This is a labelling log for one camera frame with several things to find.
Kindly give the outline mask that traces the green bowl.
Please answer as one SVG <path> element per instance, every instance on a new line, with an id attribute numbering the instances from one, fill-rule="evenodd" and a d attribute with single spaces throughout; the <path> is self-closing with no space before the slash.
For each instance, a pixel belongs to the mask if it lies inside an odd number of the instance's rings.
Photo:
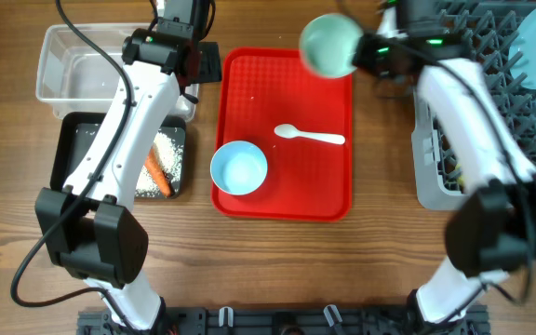
<path id="1" fill-rule="evenodd" d="M 310 21 L 301 32 L 299 49 L 305 66 L 325 78 L 352 74 L 363 30 L 343 14 L 330 13 Z"/>

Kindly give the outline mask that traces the white plastic spoon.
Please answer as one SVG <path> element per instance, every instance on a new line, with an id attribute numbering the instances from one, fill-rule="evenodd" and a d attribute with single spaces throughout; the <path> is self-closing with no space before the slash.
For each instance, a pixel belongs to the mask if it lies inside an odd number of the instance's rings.
<path id="1" fill-rule="evenodd" d="M 291 124 L 278 125 L 275 127 L 274 132 L 275 135 L 284 139 L 305 138 L 336 145 L 343 145 L 346 142 L 346 138 L 343 135 L 301 131 Z"/>

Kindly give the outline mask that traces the light blue bowl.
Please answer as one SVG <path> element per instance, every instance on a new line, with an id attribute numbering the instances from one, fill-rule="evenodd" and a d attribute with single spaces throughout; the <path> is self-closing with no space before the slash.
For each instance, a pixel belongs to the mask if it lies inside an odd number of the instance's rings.
<path id="1" fill-rule="evenodd" d="M 216 150 L 210 163 L 215 186 L 230 195 L 255 192 L 265 181 L 268 163 L 263 151 L 248 141 L 230 141 Z"/>

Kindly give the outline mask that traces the orange carrot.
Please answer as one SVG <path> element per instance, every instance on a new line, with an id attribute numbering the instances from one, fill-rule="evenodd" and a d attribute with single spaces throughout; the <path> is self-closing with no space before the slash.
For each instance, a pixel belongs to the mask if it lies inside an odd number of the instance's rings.
<path id="1" fill-rule="evenodd" d="M 158 163 L 154 148 L 150 149 L 144 162 L 144 166 L 158 187 L 160 193 L 166 198 L 171 197 L 173 195 L 171 186 L 168 183 L 164 170 Z"/>

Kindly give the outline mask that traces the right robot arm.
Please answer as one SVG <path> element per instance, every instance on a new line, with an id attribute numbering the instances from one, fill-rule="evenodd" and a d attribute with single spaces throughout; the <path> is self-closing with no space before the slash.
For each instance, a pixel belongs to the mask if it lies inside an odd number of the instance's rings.
<path id="1" fill-rule="evenodd" d="M 412 332 L 450 328 L 508 276 L 525 273 L 525 303 L 536 267 L 536 167 L 510 134 L 489 94 L 479 63 L 460 56 L 442 36 L 388 38 L 363 33 L 352 64 L 370 74 L 416 74 L 417 92 L 435 113 L 462 166 L 466 199 L 445 231 L 447 257 L 414 290 Z"/>

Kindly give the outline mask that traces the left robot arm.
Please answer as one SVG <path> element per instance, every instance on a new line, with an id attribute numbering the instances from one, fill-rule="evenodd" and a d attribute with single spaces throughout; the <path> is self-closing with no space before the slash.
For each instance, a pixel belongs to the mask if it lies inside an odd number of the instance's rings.
<path id="1" fill-rule="evenodd" d="M 142 266 L 148 235 L 132 215 L 138 177 L 158 129 L 187 87 L 218 82 L 218 46 L 208 41 L 216 5 L 180 1 L 124 42 L 120 81 L 97 135 L 61 186 L 35 203 L 38 247 L 51 262 L 98 293 L 103 327 L 115 334 L 175 332 L 164 300 Z"/>

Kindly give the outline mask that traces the black waste tray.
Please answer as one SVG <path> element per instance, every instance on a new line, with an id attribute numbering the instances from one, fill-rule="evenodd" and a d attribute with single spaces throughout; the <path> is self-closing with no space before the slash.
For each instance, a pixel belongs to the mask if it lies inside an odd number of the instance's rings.
<path id="1" fill-rule="evenodd" d="M 75 171 L 82 159 L 86 157 L 87 150 L 93 143 L 103 119 L 104 114 L 83 112 L 70 113 L 63 118 L 51 172 L 51 189 L 60 190 L 67 177 Z M 186 144 L 186 123 L 183 119 L 178 116 L 167 116 L 161 127 L 183 128 Z"/>

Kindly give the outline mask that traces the grey dishwasher rack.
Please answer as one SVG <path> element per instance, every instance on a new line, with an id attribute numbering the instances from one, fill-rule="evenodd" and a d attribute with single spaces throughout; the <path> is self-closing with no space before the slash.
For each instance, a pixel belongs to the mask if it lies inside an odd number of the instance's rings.
<path id="1" fill-rule="evenodd" d="M 521 150 L 536 166 L 536 90 L 516 71 L 524 55 L 515 50 L 517 30 L 536 1 L 434 1 L 442 24 L 459 33 L 470 57 L 482 64 L 489 92 Z M 462 175 L 442 127 L 422 100 L 415 101 L 411 134 L 417 195 L 433 210 L 452 210 L 464 199 Z"/>

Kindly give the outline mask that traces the red plastic tray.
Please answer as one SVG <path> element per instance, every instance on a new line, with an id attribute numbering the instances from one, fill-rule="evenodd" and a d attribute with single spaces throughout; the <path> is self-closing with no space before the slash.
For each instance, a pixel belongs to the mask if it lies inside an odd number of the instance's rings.
<path id="1" fill-rule="evenodd" d="M 217 146 L 249 141 L 265 154 L 268 173 L 258 190 L 230 195 L 214 186 L 211 200 L 226 216 L 337 221 L 352 203 L 353 81 L 319 77 L 295 49 L 241 47 L 223 68 Z M 275 135 L 281 124 L 343 135 L 336 145 Z"/>

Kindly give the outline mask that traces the white rice pile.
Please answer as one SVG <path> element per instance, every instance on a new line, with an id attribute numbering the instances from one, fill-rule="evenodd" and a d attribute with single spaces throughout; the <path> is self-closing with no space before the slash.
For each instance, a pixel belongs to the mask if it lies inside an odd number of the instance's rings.
<path id="1" fill-rule="evenodd" d="M 185 131 L 180 127 L 161 127 L 155 138 L 153 147 L 156 158 L 164 170 L 167 181 L 171 186 L 174 198 L 181 188 L 181 175 L 185 156 Z M 136 187 L 136 196 L 142 198 L 166 198 L 164 197 L 147 169 L 141 169 Z"/>

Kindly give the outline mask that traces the clear plastic bin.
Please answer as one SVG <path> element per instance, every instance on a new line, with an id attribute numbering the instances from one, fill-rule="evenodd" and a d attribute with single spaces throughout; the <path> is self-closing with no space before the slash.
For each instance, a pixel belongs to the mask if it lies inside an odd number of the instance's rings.
<path id="1" fill-rule="evenodd" d="M 77 29 L 122 65 L 121 47 L 134 30 L 145 23 L 84 23 Z M 116 70 L 75 35 L 66 25 L 47 29 L 42 46 L 35 96 L 53 108 L 63 119 L 72 112 L 106 113 L 113 101 L 120 78 Z M 168 113 L 194 119 L 196 107 L 185 98 Z"/>

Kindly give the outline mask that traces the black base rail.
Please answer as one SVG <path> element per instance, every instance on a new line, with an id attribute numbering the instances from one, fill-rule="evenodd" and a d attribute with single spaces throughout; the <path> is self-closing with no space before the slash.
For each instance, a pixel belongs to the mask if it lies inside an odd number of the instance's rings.
<path id="1" fill-rule="evenodd" d="M 332 308 L 292 310 L 233 310 L 228 306 L 217 310 L 167 308 L 168 320 L 177 330 L 169 334 L 407 334 L 401 322 L 410 318 L 400 305 L 360 309 L 330 306 Z M 76 324 L 76 334 L 129 334 L 112 320 L 109 310 L 81 312 Z M 490 335 L 487 306 L 475 305 L 455 328 L 430 334 Z"/>

